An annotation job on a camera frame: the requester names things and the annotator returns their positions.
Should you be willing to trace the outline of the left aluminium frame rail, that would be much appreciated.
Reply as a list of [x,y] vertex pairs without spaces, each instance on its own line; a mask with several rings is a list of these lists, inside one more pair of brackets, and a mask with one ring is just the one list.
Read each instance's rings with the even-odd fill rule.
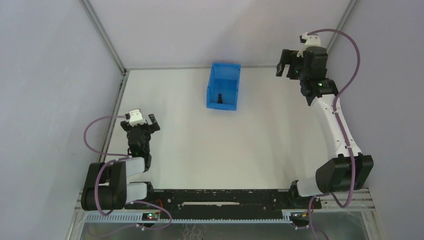
[[[114,61],[120,72],[120,79],[118,81],[116,94],[113,100],[112,109],[110,115],[117,115],[120,110],[120,106],[122,103],[123,95],[125,92],[125,88],[128,81],[129,71],[124,66],[123,61],[121,60],[117,49],[115,48],[111,38],[109,37],[106,28],[104,27],[100,17],[98,16],[93,3],[90,0],[78,0],[82,9],[85,11],[88,19],[90,20],[93,28],[95,29],[97,35],[102,41],[104,48],[109,53],[110,57]],[[110,142],[112,139],[114,127],[116,120],[114,118],[109,118],[106,122],[106,129],[104,133],[104,137],[102,140],[102,144],[100,145],[100,152],[107,152],[110,146]]]

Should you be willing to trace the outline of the black yellow screwdriver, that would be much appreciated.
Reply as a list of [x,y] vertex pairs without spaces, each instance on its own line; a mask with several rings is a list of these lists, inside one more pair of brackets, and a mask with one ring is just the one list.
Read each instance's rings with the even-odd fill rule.
[[219,94],[218,94],[218,100],[217,100],[217,103],[218,103],[218,104],[223,104],[223,98],[222,98],[222,94],[221,94],[221,93],[219,93]]

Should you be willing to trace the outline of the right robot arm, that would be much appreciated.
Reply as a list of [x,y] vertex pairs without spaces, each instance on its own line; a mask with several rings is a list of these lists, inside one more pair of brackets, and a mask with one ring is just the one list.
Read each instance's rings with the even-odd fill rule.
[[326,76],[328,54],[324,47],[310,46],[303,51],[283,49],[276,66],[281,77],[289,66],[287,78],[298,80],[301,94],[313,109],[327,147],[328,161],[311,177],[292,182],[301,197],[360,190],[374,161],[355,143],[336,98],[336,83]]

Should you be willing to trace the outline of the back aluminium frame rail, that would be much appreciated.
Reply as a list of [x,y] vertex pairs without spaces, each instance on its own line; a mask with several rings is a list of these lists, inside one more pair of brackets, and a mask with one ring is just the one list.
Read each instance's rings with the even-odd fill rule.
[[[185,69],[210,69],[212,64],[209,65],[201,65],[201,66],[168,66],[168,67],[128,67],[126,68],[127,72],[130,71],[138,71],[138,70],[185,70]],[[271,68],[276,69],[276,64],[271,65],[241,65],[241,68],[254,68],[254,69],[263,69],[263,68]]]

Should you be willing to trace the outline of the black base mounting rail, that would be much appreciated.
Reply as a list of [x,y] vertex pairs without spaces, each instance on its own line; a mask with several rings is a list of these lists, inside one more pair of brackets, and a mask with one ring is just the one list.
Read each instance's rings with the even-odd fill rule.
[[303,211],[310,197],[301,197],[293,189],[155,189],[145,204],[125,206],[126,210],[152,210],[159,204],[172,218],[276,217],[283,211]]

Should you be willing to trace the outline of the right aluminium frame rail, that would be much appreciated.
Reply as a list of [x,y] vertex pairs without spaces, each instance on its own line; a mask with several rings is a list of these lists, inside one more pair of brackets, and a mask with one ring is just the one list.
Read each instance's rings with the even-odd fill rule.
[[356,178],[356,163],[355,163],[355,157],[353,154],[353,143],[354,141],[350,139],[349,135],[348,135],[348,127],[347,124],[344,124],[343,120],[342,120],[342,110],[338,108],[338,104],[340,103],[340,98],[342,96],[342,94],[347,90],[347,88],[352,84],[352,82],[354,81],[354,79],[356,78],[359,68],[360,68],[360,64],[361,64],[361,54],[359,51],[359,47],[358,44],[355,42],[355,40],[348,35],[346,32],[344,32],[345,30],[345,26],[348,23],[350,17],[352,16],[353,12],[355,11],[356,6],[358,5],[359,0],[350,0],[345,11],[342,14],[342,17],[339,21],[339,23],[337,24],[337,27],[335,29],[327,29],[327,32],[331,32],[333,33],[333,37],[330,40],[329,43],[329,48],[330,50],[332,50],[332,48],[335,46],[337,38],[339,37],[344,37],[345,39],[347,39],[353,46],[353,49],[355,51],[355,55],[356,55],[356,65],[355,65],[355,69],[353,72],[352,77],[349,79],[349,81],[342,87],[342,89],[339,91],[339,93],[335,96],[334,100],[333,100],[333,113],[335,115],[335,119],[336,122],[338,124],[338,127],[340,129],[341,135],[342,135],[342,143],[343,146],[345,147],[345,150],[347,150],[346,154],[343,154],[343,158],[347,158],[347,162],[350,163],[350,170],[348,171],[348,173],[350,173],[350,187],[354,187],[355,186],[355,178]]

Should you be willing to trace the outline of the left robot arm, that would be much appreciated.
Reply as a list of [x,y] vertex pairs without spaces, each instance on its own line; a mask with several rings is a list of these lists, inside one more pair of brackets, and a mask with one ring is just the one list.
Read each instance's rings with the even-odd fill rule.
[[151,167],[150,141],[153,133],[161,128],[150,114],[147,123],[138,110],[122,116],[120,126],[126,132],[126,154],[117,159],[89,165],[81,195],[81,207],[85,211],[99,211],[107,216],[113,210],[121,210],[127,203],[147,198],[152,184],[147,181],[129,182],[128,178],[147,172]]

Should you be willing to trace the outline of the blue plastic storage bin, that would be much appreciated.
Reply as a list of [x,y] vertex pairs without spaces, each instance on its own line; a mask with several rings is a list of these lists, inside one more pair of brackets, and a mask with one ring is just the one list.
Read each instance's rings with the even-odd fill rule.
[[[240,64],[214,62],[210,69],[206,89],[206,107],[215,110],[236,111],[240,76]],[[223,104],[218,104],[218,94],[222,94]]]

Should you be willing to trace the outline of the aluminium frame rail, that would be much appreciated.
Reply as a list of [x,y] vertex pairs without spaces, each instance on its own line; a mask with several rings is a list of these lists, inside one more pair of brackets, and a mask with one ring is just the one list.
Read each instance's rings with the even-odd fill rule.
[[[127,72],[130,71],[138,71],[138,70],[185,70],[185,69],[210,69],[212,64],[209,65],[201,65],[201,66],[168,66],[168,67],[128,67],[126,68]],[[271,65],[241,65],[241,68],[254,68],[254,69],[263,69],[263,68],[271,68],[276,69],[276,64]]]
[[360,64],[361,64],[361,54],[359,51],[359,47],[358,44],[355,42],[355,40],[348,35],[346,32],[344,32],[345,30],[345,26],[348,23],[350,17],[352,16],[353,12],[355,11],[356,6],[358,5],[359,0],[350,0],[345,11],[342,14],[342,17],[339,21],[339,23],[337,24],[337,27],[335,29],[327,29],[327,32],[331,32],[333,33],[333,37],[330,40],[329,43],[329,48],[330,50],[332,50],[332,48],[335,46],[337,38],[339,37],[344,37],[345,39],[347,39],[353,46],[353,49],[355,51],[355,55],[356,55],[356,65],[355,65],[355,69],[353,72],[352,77],[349,79],[349,81],[342,87],[342,89],[339,91],[339,93],[335,96],[334,100],[333,100],[333,113],[335,115],[335,119],[336,122],[338,124],[338,127],[340,129],[341,135],[342,135],[342,143],[343,146],[345,147],[345,150],[347,150],[346,154],[343,154],[343,158],[347,158],[347,162],[350,163],[350,170],[348,171],[348,173],[350,173],[350,187],[354,187],[355,186],[355,178],[356,178],[356,163],[355,163],[355,157],[353,154],[353,143],[354,141],[350,139],[349,135],[348,135],[348,127],[347,124],[344,124],[343,120],[342,120],[342,110],[338,108],[338,104],[340,103],[340,98],[342,96],[342,94],[347,90],[347,88],[352,84],[352,82],[354,81],[354,79],[356,78],[359,68],[360,68]]
[[[118,81],[116,94],[113,100],[112,109],[110,115],[117,115],[120,110],[120,106],[122,103],[123,95],[125,92],[125,88],[128,81],[129,71],[124,66],[123,61],[121,60],[117,49],[115,48],[111,38],[109,37],[106,28],[104,27],[100,17],[98,16],[93,3],[90,0],[78,0],[82,9],[85,11],[88,19],[90,20],[93,28],[95,29],[97,35],[102,41],[104,48],[109,53],[110,57],[114,61],[120,72],[120,79]],[[102,144],[100,145],[100,152],[107,152],[110,146],[110,142],[112,139],[114,127],[116,120],[114,118],[109,118],[106,122],[106,129],[104,133],[104,137],[102,140]]]

